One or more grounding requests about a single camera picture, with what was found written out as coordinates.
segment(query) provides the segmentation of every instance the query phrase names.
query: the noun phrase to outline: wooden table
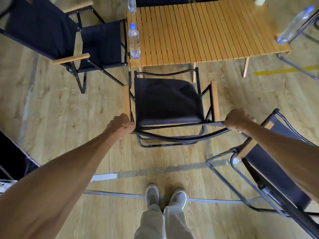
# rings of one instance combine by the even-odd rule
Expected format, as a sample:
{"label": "wooden table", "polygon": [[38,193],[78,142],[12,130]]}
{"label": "wooden table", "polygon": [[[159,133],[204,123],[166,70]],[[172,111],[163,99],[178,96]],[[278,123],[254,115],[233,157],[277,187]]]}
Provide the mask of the wooden table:
{"label": "wooden table", "polygon": [[127,12],[128,25],[137,24],[141,58],[130,67],[234,60],[289,52],[279,45],[253,0],[220,0],[137,8]]}

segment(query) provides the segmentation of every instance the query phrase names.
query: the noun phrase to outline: foot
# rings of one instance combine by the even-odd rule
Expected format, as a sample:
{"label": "foot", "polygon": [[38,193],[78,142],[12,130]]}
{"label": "foot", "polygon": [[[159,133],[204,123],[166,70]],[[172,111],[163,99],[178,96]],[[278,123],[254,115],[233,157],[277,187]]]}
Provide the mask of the foot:
{"label": "foot", "polygon": [[186,204],[186,200],[187,200],[187,194],[185,189],[179,188],[175,190],[175,192],[173,193],[171,200],[169,202],[169,206],[173,205],[174,202],[177,202],[178,204],[181,205],[181,208],[183,209]]}
{"label": "foot", "polygon": [[159,189],[155,184],[149,184],[147,186],[145,192],[145,202],[147,208],[149,208],[153,204],[160,205]]}

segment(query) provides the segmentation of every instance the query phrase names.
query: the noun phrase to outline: yellow line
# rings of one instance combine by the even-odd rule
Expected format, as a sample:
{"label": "yellow line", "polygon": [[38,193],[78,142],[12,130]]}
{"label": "yellow line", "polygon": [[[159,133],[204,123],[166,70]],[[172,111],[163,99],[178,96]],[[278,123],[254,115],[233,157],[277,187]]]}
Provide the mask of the yellow line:
{"label": "yellow line", "polygon": [[[303,67],[302,69],[304,69],[306,71],[311,71],[311,70],[319,69],[319,65],[306,66],[306,67]],[[255,75],[256,76],[270,76],[270,75],[275,75],[275,74],[292,73],[292,72],[299,72],[299,70],[297,70],[295,68],[266,70],[266,71],[255,72]]]}

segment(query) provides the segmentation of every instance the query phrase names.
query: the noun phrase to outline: pant leg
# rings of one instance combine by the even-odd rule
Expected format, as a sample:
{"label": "pant leg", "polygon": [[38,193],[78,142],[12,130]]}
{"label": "pant leg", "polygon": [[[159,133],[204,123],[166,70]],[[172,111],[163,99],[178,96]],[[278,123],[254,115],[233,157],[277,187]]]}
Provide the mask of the pant leg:
{"label": "pant leg", "polygon": [[141,217],[141,225],[134,239],[163,239],[165,234],[164,216],[158,205],[153,204]]}
{"label": "pant leg", "polygon": [[164,211],[165,230],[167,239],[194,239],[187,227],[185,215],[180,204],[175,202],[166,206]]}

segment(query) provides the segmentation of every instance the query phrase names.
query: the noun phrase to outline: hand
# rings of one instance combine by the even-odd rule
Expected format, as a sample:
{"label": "hand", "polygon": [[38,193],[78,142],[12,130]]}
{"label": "hand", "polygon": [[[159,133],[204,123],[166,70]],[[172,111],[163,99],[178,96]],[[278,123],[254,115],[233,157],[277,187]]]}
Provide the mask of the hand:
{"label": "hand", "polygon": [[126,114],[122,113],[110,121],[104,132],[110,132],[115,135],[117,139],[122,139],[123,136],[130,134],[134,129],[135,123],[131,122]]}
{"label": "hand", "polygon": [[256,122],[254,117],[246,114],[243,110],[233,109],[228,113],[223,124],[228,129],[245,132],[245,129],[252,122]]}

